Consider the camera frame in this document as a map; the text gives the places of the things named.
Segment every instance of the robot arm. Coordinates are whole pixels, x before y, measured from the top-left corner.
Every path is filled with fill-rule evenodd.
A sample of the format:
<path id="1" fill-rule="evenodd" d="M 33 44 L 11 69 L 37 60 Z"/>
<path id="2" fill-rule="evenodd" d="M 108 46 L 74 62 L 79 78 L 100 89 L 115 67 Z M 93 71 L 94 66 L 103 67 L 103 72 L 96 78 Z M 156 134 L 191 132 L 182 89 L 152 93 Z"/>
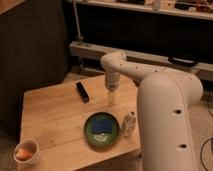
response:
<path id="1" fill-rule="evenodd" d="M 101 64 L 108 90 L 118 87 L 119 73 L 139 85 L 137 114 L 144 171 L 197 171 L 188 107 L 202 96 L 200 80 L 171 68 L 127 62 L 122 51 L 104 55 Z"/>

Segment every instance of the bowl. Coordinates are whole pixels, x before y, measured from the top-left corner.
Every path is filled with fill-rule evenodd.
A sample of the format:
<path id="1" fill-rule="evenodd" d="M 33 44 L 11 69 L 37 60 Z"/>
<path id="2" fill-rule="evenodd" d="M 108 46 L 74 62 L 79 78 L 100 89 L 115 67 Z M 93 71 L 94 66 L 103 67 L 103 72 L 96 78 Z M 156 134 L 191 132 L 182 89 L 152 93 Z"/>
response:
<path id="1" fill-rule="evenodd" d="M 117 141 L 119 133 L 120 126 L 117 119 L 106 112 L 91 115 L 84 125 L 86 140 L 93 147 L 111 146 Z"/>

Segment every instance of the small bottle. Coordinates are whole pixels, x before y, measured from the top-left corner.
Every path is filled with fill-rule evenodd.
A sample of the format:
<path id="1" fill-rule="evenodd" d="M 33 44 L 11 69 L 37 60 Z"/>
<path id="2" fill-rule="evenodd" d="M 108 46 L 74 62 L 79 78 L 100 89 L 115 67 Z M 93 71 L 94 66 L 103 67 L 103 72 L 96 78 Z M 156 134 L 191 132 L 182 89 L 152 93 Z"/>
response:
<path id="1" fill-rule="evenodd" d="M 107 92 L 107 101 L 109 106 L 113 106 L 115 104 L 115 90 Z"/>
<path id="2" fill-rule="evenodd" d="M 122 123 L 121 131 L 124 137 L 129 137 L 132 135 L 132 132 L 135 128 L 135 124 L 136 124 L 136 117 L 134 112 L 131 111 L 124 117 Z"/>

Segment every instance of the green bowl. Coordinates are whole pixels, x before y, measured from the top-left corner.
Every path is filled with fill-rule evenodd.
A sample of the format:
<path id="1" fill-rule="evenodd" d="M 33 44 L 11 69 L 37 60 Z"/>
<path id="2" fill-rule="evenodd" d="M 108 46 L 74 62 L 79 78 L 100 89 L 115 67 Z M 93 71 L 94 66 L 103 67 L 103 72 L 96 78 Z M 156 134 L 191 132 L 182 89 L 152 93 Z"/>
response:
<path id="1" fill-rule="evenodd" d="M 112 119 L 112 132 L 111 133 L 100 133 L 93 134 L 92 132 L 92 121 L 93 119 Z M 84 134 L 90 145 L 93 147 L 108 147 L 116 142 L 120 132 L 120 126 L 117 119 L 109 113 L 98 112 L 90 116 L 84 125 Z"/>

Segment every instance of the shelf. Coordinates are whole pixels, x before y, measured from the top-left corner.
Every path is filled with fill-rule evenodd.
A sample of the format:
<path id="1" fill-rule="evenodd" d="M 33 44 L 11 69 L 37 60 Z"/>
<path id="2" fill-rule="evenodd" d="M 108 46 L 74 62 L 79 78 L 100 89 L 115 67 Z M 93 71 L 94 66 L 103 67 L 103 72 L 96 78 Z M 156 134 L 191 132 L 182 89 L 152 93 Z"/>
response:
<path id="1" fill-rule="evenodd" d="M 88 0 L 88 1 L 76 0 L 76 2 L 78 4 L 93 5 L 93 6 L 100 6 L 100 7 L 108 7 L 108 8 L 116 8 L 116 9 L 139 11 L 139 12 L 149 12 L 149 13 L 166 14 L 166 15 L 172 15 L 172 16 L 213 20 L 213 13 L 184 11 L 184 10 L 178 10 L 178 9 L 161 9 L 161 8 L 153 9 L 153 6 L 150 6 L 150 5 L 121 3 L 121 2 L 115 2 L 114 0 Z"/>
<path id="2" fill-rule="evenodd" d="M 25 1 L 26 0 L 0 0 L 0 15 Z"/>

